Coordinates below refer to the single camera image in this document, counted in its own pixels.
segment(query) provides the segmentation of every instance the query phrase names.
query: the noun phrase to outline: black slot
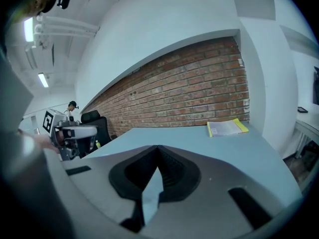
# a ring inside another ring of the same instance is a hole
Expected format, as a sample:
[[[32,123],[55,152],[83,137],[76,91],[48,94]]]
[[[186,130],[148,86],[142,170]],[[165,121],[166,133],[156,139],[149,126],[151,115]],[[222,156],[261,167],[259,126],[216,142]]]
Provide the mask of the black slot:
[[[91,170],[87,165],[65,170],[68,176]]]
[[[267,212],[243,188],[233,188],[228,193],[254,229],[271,220]]]

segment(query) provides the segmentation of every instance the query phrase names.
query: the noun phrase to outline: ceiling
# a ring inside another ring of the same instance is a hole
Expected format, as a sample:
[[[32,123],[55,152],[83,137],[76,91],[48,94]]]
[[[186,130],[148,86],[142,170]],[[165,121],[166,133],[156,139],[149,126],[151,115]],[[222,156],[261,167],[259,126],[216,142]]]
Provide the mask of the ceiling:
[[[103,17],[117,1],[71,0],[67,9],[55,6],[46,15],[100,26]],[[34,95],[39,92],[50,94],[61,87],[73,87],[79,62],[89,41],[88,37],[53,36],[54,66],[51,50],[36,48],[33,54],[37,68],[33,69],[25,52],[28,43],[24,38],[23,22],[14,24],[6,34],[7,54],[12,68]],[[45,74],[49,88],[42,86],[38,73]]]

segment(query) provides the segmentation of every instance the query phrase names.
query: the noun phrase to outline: black chair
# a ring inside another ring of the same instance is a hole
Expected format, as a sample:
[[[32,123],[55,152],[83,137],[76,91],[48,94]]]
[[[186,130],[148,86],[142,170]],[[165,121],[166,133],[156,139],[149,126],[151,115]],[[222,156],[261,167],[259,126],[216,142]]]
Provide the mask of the black chair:
[[[105,117],[102,117],[97,110],[82,114],[81,122],[83,125],[97,126],[98,133],[95,136],[95,140],[99,141],[101,147],[112,141],[112,139],[117,138],[116,135],[110,137],[107,119]],[[95,151],[96,149],[97,146],[96,144],[94,144],[94,147],[90,151],[90,153]]]

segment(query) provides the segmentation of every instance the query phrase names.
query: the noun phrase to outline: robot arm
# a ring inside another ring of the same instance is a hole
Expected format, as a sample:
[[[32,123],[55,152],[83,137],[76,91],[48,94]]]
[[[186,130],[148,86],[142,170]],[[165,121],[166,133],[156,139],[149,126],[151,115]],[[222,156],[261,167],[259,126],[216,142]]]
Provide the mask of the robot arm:
[[[78,125],[73,116],[48,109],[43,128],[49,133],[53,145],[59,149],[62,160],[72,160],[94,147],[97,128],[92,125]]]

